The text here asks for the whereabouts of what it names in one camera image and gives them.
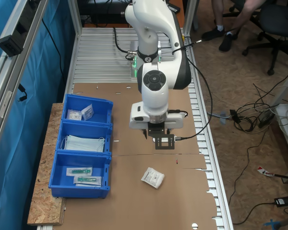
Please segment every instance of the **blue plastic bin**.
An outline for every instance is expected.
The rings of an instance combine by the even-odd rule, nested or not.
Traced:
[[[64,150],[63,149],[65,146],[64,139],[66,138],[66,136],[69,136],[69,135],[76,136],[79,138],[96,138],[96,139],[104,138],[105,145],[104,145],[103,152],[90,152],[90,151],[81,151],[81,152],[91,153],[91,154],[105,154],[105,155],[110,156],[111,155],[111,152],[110,152],[111,133],[112,133],[111,126],[61,120],[56,150],[71,151],[71,152],[76,151],[76,150]]]
[[[54,197],[105,198],[109,191],[109,167],[111,157],[82,154],[81,152],[56,151],[49,188]],[[73,183],[73,176],[66,176],[66,168],[93,167],[93,176],[103,177],[101,187],[82,187]]]
[[[71,95],[71,94],[67,94],[65,96],[62,120],[71,121],[69,119],[66,119],[67,111],[69,109],[81,111],[85,109],[86,107],[88,107],[90,104],[92,104],[94,114],[90,119],[86,121],[84,121],[82,117],[81,122],[88,122],[88,123],[97,122],[97,123],[100,123],[101,125],[111,126],[112,125],[111,113],[112,113],[112,108],[113,108],[113,102],[105,100],[105,99],[83,97],[83,96],[77,96],[77,95]]]

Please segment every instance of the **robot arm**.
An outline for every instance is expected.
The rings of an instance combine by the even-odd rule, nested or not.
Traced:
[[[144,61],[137,71],[143,101],[132,105],[130,128],[147,129],[148,135],[155,138],[156,149],[173,149],[174,135],[165,131],[182,128],[185,114],[168,113],[168,90],[187,87],[191,71],[184,49],[174,52],[172,61],[156,59],[156,32],[164,32],[169,37],[173,51],[181,48],[183,40],[176,15],[163,0],[134,0],[125,16],[138,35],[137,56]],[[161,146],[163,141],[168,142],[168,147]]]

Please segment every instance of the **blue wall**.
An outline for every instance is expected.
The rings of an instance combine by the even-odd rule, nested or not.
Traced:
[[[0,17],[6,23],[16,0],[0,2],[4,2],[4,8],[0,3]],[[44,21],[61,53],[67,78],[75,38],[67,1],[49,0]],[[59,61],[41,23],[21,81],[28,98],[18,102],[24,93],[17,92],[0,141],[0,230],[28,228],[28,209],[51,107],[64,90]]]

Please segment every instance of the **sneaker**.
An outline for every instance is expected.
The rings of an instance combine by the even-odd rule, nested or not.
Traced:
[[[236,40],[238,37],[235,34],[227,34],[224,39],[222,44],[219,46],[219,50],[223,52],[227,52],[231,48],[231,43],[233,40]]]
[[[222,37],[224,35],[224,32],[225,32],[224,28],[222,31],[219,31],[216,27],[212,31],[208,31],[206,33],[203,33],[202,40],[209,41],[209,40],[214,39],[216,37]]]

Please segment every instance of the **black mounting bracket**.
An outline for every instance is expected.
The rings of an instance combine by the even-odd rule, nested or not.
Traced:
[[[174,134],[165,134],[164,122],[153,124],[148,122],[148,135],[155,139],[155,149],[172,150],[175,149]]]

